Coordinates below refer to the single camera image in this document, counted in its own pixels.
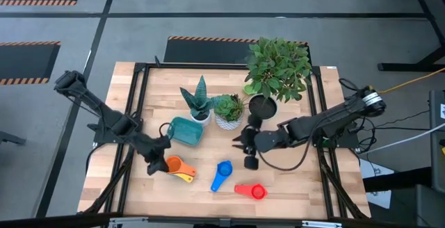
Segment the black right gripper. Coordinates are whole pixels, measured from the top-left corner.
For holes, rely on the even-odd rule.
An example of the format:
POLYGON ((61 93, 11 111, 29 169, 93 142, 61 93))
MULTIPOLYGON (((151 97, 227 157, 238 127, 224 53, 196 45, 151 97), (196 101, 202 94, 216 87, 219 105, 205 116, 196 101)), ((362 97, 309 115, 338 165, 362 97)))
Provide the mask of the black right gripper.
POLYGON ((242 145, 233 147, 242 149, 247 156, 244 159, 244 167, 250 170, 259 168, 257 153, 266 153, 272 149, 285 148, 290 143, 288 133, 279 128, 276 131, 261 131, 263 120, 256 115, 248 116, 248 124, 243 129, 243 134, 235 137, 233 141, 239 141, 242 145))

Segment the succulent in patterned pot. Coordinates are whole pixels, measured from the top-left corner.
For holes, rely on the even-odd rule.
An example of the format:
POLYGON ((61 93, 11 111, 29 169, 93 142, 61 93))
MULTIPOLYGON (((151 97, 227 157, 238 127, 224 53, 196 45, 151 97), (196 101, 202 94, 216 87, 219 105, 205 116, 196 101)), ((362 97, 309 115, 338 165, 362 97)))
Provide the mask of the succulent in patterned pot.
POLYGON ((214 108, 217 125, 224 130, 238 128, 244 116, 244 100, 237 94, 221 95, 214 108))

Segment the leafy plant in white pot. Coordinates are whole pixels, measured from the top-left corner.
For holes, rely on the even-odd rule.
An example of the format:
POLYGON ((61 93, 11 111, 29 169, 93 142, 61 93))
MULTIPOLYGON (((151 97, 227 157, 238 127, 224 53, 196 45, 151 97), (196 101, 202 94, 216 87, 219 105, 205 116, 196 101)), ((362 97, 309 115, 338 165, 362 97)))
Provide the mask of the leafy plant in white pot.
POLYGON ((245 81, 255 95, 249 100, 248 110, 261 120, 270 120, 280 102, 300 101, 311 84, 309 46, 283 38, 260 38, 249 49, 245 81))

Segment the medium blue measuring cup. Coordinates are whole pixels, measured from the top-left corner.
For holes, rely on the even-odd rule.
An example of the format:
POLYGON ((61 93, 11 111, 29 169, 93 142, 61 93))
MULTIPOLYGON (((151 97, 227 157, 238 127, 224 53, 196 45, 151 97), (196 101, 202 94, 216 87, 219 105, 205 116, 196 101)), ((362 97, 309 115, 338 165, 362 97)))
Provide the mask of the medium blue measuring cup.
POLYGON ((222 161, 217 164, 216 175, 211 185, 211 191, 217 192, 224 181, 232 174, 233 167, 230 161, 222 161))

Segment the snake plant in white pot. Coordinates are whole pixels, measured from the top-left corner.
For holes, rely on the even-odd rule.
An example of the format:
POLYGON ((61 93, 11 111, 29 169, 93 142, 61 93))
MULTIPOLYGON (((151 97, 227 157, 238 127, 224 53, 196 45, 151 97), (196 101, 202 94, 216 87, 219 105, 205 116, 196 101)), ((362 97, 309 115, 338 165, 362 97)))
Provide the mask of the snake plant in white pot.
POLYGON ((180 88, 180 92, 190 108, 192 121, 203 127, 208 126, 211 122, 212 110, 216 106, 218 99, 216 97, 207 97, 207 85, 204 77, 200 77, 194 95, 185 88, 180 88))

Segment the black aluminium table frame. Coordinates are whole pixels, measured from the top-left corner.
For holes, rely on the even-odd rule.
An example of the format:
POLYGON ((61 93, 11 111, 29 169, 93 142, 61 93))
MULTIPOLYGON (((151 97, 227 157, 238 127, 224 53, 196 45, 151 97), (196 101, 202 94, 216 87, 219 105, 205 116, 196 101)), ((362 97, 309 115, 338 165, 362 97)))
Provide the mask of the black aluminium table frame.
MULTIPOLYGON (((194 90, 200 77, 209 96, 241 94, 247 69, 244 65, 148 64, 139 74, 130 62, 115 64, 106 103, 122 111, 140 109, 143 132, 156 137, 165 123, 175 117, 189 117, 180 88, 194 90)), ((117 185, 111 210, 125 216, 168 216, 193 218, 255 218, 325 220, 340 214, 340 203, 325 203, 318 154, 315 148, 299 146, 265 154, 256 171, 243 166, 244 153, 233 139, 240 131, 226 131, 215 122, 205 129, 196 147, 173 142, 167 156, 179 156, 197 170, 187 183, 171 174, 147 174, 140 155, 133 158, 130 175, 117 185), (217 192, 211 191, 217 164, 232 163, 232 174, 217 192), (252 199, 234 192, 235 185, 261 184, 268 192, 252 199)))

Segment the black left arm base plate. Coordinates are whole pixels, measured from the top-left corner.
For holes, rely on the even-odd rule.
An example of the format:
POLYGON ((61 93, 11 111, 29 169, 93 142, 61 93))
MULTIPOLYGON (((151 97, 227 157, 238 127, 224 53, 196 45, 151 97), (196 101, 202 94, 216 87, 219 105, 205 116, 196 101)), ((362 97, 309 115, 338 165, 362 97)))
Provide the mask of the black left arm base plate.
POLYGON ((138 125, 105 127, 99 124, 88 124, 87 127, 95 132, 95 143, 125 143, 127 138, 137 130, 138 125))

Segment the white floor sheet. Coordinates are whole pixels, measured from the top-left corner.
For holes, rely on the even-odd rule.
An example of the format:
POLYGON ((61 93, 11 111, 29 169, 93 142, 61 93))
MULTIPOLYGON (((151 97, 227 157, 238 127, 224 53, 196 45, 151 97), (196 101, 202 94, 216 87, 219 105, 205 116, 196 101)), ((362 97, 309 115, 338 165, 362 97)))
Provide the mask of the white floor sheet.
MULTIPOLYGON (((383 167, 378 164, 371 163, 364 159, 360 159, 360 170, 363 179, 368 179, 371 177, 382 176, 386 174, 393 174, 394 171, 383 167)), ((380 191, 380 192, 370 192, 366 194, 368 202, 378 205, 382 208, 388 209, 391 203, 391 190, 380 191)))

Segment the black crossbar with silver brackets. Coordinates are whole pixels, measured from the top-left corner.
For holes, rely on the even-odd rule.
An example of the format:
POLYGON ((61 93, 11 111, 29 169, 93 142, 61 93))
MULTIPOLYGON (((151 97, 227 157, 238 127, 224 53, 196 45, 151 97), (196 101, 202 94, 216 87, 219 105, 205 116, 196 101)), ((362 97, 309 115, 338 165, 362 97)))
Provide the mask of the black crossbar with silver brackets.
POLYGON ((0 228, 91 228, 126 222, 177 223, 214 225, 219 227, 282 225, 297 228, 436 228, 417 225, 398 225, 372 219, 331 218, 329 220, 255 219, 255 218, 193 218, 168 216, 124 217, 120 213, 78 213, 43 218, 0 221, 0 228))

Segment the teal plastic basket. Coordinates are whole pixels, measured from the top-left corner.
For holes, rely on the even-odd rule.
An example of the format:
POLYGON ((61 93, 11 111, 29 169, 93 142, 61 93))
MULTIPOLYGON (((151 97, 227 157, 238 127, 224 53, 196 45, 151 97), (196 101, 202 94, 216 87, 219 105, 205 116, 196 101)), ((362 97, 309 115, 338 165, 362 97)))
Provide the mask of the teal plastic basket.
POLYGON ((199 145, 204 133, 204 127, 197 122, 175 117, 168 127, 168 136, 184 145, 196 147, 199 145))

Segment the red measuring cup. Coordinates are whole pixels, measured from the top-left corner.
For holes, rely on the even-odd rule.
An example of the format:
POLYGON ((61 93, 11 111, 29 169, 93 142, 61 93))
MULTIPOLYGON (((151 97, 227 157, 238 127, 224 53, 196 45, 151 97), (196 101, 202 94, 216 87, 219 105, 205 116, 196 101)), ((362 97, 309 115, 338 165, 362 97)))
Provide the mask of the red measuring cup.
POLYGON ((234 192, 240 195, 251 197, 255 200, 262 200, 268 194, 267 190, 261 184, 254 185, 235 185, 234 192))

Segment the orange measuring cup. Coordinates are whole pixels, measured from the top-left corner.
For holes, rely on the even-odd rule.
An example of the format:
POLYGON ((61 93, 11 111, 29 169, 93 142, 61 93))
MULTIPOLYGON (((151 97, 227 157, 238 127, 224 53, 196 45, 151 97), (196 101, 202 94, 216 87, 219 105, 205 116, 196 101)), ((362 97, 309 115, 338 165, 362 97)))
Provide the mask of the orange measuring cup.
POLYGON ((194 177, 197 170, 182 161, 179 156, 170 156, 167 158, 166 163, 168 165, 168 174, 187 174, 194 177))

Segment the black metal stand legs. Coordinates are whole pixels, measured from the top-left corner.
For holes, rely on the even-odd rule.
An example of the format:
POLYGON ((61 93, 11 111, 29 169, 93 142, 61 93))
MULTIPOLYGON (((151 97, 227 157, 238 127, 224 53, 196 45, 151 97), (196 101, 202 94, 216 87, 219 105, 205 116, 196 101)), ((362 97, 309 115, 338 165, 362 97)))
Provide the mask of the black metal stand legs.
POLYGON ((425 0, 417 0, 423 11, 425 18, 432 26, 440 47, 428 54, 425 58, 416 63, 378 63, 378 70, 382 72, 445 72, 445 64, 437 64, 445 58, 445 36, 440 31, 435 17, 431 13, 425 0))

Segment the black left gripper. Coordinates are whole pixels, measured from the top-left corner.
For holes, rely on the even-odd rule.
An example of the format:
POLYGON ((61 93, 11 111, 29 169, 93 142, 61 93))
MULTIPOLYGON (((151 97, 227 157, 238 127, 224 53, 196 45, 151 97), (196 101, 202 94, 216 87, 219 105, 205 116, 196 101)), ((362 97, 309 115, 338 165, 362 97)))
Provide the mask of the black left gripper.
POLYGON ((147 174, 155 172, 169 172, 170 168, 164 159, 165 150, 171 148, 169 136, 151 138, 144 133, 137 133, 133 141, 134 148, 150 163, 147 166, 147 174))

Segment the dark box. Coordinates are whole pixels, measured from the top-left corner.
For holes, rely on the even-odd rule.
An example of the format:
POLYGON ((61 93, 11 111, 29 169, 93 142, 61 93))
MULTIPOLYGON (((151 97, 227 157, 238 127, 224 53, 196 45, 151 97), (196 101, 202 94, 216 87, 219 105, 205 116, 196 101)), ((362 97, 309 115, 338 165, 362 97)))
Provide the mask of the dark box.
POLYGON ((445 228, 445 193, 432 187, 431 167, 363 179, 366 193, 391 190, 388 209, 369 202, 371 215, 400 225, 445 228))

